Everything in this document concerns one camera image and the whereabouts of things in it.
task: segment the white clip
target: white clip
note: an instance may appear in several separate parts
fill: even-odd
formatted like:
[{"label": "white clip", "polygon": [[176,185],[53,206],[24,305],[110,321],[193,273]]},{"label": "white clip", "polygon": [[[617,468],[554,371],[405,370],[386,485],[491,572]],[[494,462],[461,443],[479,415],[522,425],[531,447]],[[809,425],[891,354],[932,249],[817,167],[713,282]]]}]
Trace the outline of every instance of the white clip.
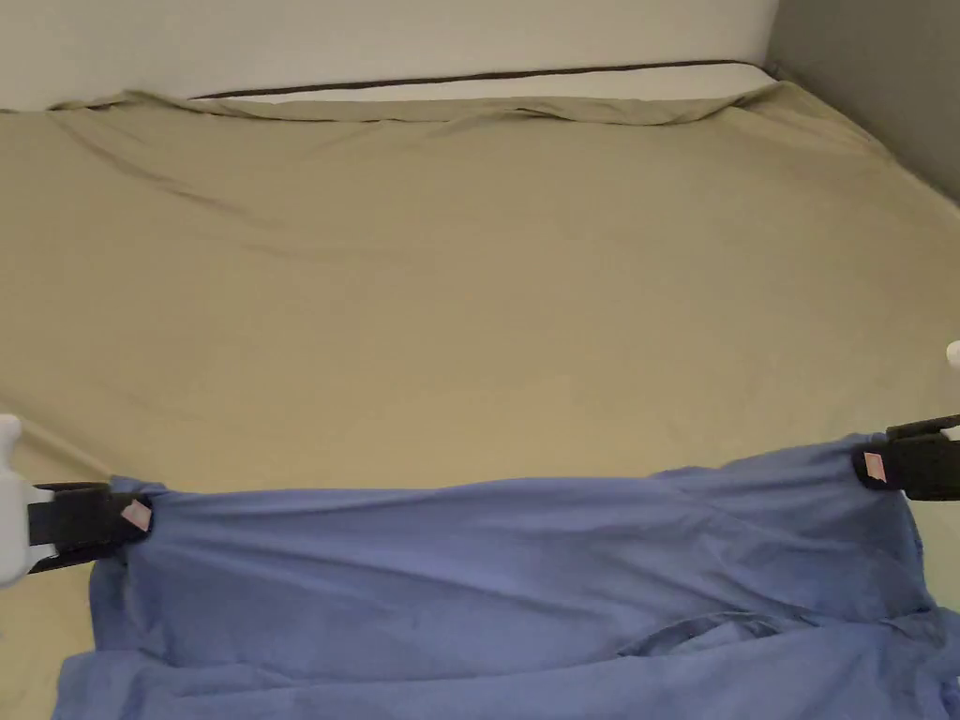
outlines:
[{"label": "white clip", "polygon": [[11,457],[20,430],[20,420],[0,415],[0,588],[15,583],[37,562],[57,555],[53,545],[30,545],[27,508],[49,502],[54,494],[29,485],[13,472]]},{"label": "white clip", "polygon": [[[947,362],[954,370],[960,372],[960,340],[947,346]],[[960,443],[960,425],[949,427],[942,432],[955,443]]]}]

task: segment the blue fabric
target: blue fabric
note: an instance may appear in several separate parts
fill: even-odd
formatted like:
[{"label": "blue fabric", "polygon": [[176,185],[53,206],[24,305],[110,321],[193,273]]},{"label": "blue fabric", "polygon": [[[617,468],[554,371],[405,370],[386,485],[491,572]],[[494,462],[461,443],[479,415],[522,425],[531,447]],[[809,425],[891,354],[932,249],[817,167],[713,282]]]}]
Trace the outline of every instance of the blue fabric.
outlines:
[{"label": "blue fabric", "polygon": [[60,720],[960,718],[960,618],[855,439],[637,478],[143,487]]}]

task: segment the pink label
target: pink label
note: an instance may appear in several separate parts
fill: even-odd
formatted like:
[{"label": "pink label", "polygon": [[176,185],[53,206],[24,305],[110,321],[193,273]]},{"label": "pink label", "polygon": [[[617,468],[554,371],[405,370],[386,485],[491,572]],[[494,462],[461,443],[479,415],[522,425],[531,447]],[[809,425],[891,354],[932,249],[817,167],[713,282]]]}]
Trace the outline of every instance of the pink label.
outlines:
[{"label": "pink label", "polygon": [[883,469],[883,458],[875,452],[863,453],[863,459],[867,461],[867,474],[881,483],[887,481],[886,470]]},{"label": "pink label", "polygon": [[133,523],[146,533],[148,530],[150,530],[150,518],[153,517],[154,512],[146,505],[134,500],[130,505],[123,509],[123,512],[120,515],[125,517],[129,522]]}]

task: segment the beige bed sheet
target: beige bed sheet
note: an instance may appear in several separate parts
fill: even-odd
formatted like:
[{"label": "beige bed sheet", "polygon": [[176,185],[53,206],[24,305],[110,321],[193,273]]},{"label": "beige bed sheet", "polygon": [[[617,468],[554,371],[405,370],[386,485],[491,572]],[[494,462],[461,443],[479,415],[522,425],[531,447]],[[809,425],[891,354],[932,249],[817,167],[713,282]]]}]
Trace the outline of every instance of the beige bed sheet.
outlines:
[{"label": "beige bed sheet", "polygon": [[[34,482],[642,475],[957,410],[956,208],[790,84],[128,94],[0,114],[0,154],[0,404]],[[49,716],[85,580],[0,591],[0,717]]]}]

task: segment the black piping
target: black piping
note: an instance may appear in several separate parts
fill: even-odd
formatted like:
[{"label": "black piping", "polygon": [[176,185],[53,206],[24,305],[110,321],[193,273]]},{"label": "black piping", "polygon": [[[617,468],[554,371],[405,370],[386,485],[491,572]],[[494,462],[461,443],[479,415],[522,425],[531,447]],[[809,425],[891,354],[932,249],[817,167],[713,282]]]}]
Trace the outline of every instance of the black piping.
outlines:
[{"label": "black piping", "polygon": [[745,60],[678,60],[676,62],[645,62],[638,65],[600,65],[595,67],[569,67],[559,70],[504,70],[474,75],[447,75],[437,78],[409,78],[405,80],[367,80],[352,83],[327,83],[313,85],[291,85],[289,87],[263,87],[249,90],[227,90],[200,95],[194,100],[225,100],[254,95],[287,95],[297,92],[316,92],[318,90],[362,90],[367,87],[392,87],[395,85],[430,85],[440,83],[458,83],[465,80],[513,80],[515,78],[535,78],[544,75],[583,75],[596,72],[627,72],[630,70],[651,70],[659,67],[691,67],[693,65],[750,65],[762,70],[759,65]]}]

